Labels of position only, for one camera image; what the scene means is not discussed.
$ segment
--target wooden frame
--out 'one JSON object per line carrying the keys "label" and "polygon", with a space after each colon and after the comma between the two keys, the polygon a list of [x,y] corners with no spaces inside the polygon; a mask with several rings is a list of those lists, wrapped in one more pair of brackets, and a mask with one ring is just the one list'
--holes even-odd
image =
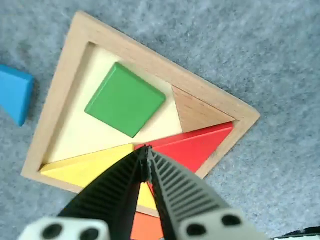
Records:
{"label": "wooden frame", "polygon": [[77,82],[82,58],[88,44],[98,45],[138,68],[196,97],[235,119],[234,129],[196,174],[204,178],[221,158],[258,120],[260,114],[251,106],[199,76],[171,62],[92,16],[77,12],[63,47],[51,88],[41,113],[21,175],[75,193],[81,187],[46,177],[39,173],[71,88]]}

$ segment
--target green square block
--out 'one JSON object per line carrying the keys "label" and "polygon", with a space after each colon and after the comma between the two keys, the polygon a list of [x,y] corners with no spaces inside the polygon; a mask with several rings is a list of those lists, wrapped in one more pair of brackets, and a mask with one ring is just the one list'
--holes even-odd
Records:
{"label": "green square block", "polygon": [[116,62],[84,111],[133,138],[165,100],[161,91]]}

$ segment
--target screw hole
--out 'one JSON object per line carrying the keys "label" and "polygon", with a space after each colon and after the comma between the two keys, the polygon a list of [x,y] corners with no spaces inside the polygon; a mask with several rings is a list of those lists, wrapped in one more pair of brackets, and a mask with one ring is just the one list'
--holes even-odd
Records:
{"label": "screw hole", "polygon": [[55,239],[62,232],[61,224],[55,223],[47,226],[42,232],[42,237],[46,240]]}
{"label": "screw hole", "polygon": [[234,216],[234,215],[225,215],[222,218],[222,223],[226,227],[228,227],[228,226],[236,226],[236,225],[240,225],[241,224],[241,220],[240,220],[239,217]]}
{"label": "screw hole", "polygon": [[207,233],[205,226],[197,223],[190,224],[187,229],[186,233],[189,236],[202,236]]}
{"label": "screw hole", "polygon": [[81,233],[80,240],[96,240],[99,236],[99,231],[95,228],[89,228]]}

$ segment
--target blue triangle block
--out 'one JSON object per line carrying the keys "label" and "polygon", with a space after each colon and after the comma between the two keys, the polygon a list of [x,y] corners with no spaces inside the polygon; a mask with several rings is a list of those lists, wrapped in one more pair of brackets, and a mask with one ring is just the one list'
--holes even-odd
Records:
{"label": "blue triangle block", "polygon": [[20,127],[28,114],[33,83],[30,74],[0,64],[0,106]]}

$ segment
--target gray carpet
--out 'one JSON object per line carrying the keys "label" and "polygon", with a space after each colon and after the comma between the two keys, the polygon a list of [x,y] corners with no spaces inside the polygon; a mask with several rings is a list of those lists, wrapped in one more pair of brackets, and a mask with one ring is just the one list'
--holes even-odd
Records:
{"label": "gray carpet", "polygon": [[20,172],[77,10],[255,107],[260,120],[206,182],[270,237],[320,225],[318,0],[1,0],[0,64],[36,82],[23,127],[0,109],[0,239],[74,196]]}

